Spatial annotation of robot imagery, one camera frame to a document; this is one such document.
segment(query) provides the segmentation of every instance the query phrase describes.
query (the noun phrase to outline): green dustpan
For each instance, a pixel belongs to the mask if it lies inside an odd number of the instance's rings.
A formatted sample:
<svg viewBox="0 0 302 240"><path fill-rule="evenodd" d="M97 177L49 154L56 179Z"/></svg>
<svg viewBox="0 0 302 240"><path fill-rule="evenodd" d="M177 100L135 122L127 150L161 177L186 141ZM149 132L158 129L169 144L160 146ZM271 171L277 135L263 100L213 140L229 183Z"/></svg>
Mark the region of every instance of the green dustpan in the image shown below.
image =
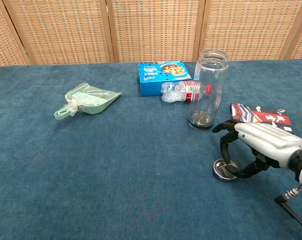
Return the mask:
<svg viewBox="0 0 302 240"><path fill-rule="evenodd" d="M77 111L98 114L105 110L120 95L120 92L99 89L83 82L66 93L65 99L68 104L56 111L54 116L60 120L69 115L73 116Z"/></svg>

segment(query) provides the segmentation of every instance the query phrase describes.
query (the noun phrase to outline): small metal lid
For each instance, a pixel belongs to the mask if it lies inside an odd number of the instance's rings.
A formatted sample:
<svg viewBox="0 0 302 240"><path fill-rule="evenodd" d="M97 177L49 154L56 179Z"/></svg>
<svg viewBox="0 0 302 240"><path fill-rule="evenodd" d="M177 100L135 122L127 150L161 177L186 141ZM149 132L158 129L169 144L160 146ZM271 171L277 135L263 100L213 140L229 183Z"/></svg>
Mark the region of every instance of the small metal lid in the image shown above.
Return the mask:
<svg viewBox="0 0 302 240"><path fill-rule="evenodd" d="M236 179L237 177L234 176L233 174L231 174L226 169L226 165L227 164L226 164L226 162L224 161L223 158L216 160L213 164L213 173L214 173L214 175L218 179L220 179L222 181L226 181L226 182ZM231 161L229 165L232 165L232 166L239 169L239 167L233 161Z"/></svg>

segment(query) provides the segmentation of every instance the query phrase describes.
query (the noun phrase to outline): cookie image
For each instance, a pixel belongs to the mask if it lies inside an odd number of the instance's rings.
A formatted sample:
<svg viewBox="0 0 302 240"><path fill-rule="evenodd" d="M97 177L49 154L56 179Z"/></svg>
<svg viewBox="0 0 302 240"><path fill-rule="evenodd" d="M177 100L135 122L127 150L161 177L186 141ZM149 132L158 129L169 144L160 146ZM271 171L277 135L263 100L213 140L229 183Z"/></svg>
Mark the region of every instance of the cookie image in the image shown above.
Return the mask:
<svg viewBox="0 0 302 240"><path fill-rule="evenodd" d="M172 75L180 75L185 73L185 69L179 65L167 65L163 67L164 73L170 73Z"/></svg>

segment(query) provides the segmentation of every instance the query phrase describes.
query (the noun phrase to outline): jar mouth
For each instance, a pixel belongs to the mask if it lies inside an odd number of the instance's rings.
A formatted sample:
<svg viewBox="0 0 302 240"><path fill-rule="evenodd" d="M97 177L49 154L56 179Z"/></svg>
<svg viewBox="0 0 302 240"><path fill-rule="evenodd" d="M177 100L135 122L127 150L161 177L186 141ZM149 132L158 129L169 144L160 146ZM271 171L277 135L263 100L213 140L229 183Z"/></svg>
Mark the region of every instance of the jar mouth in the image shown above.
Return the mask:
<svg viewBox="0 0 302 240"><path fill-rule="evenodd" d="M213 69L225 68L228 64L229 56L226 52L219 50L204 50L200 52L198 62L203 67Z"/></svg>

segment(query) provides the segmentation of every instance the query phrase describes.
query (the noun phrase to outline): blue box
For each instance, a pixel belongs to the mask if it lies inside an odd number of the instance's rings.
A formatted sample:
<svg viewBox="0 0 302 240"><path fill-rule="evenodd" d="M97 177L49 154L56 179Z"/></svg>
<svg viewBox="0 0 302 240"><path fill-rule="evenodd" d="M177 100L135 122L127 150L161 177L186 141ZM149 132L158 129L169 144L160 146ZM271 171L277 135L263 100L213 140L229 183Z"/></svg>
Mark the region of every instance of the blue box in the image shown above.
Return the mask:
<svg viewBox="0 0 302 240"><path fill-rule="evenodd" d="M141 96L162 95L161 88L165 82L191 80L184 63L181 61L140 62Z"/></svg>

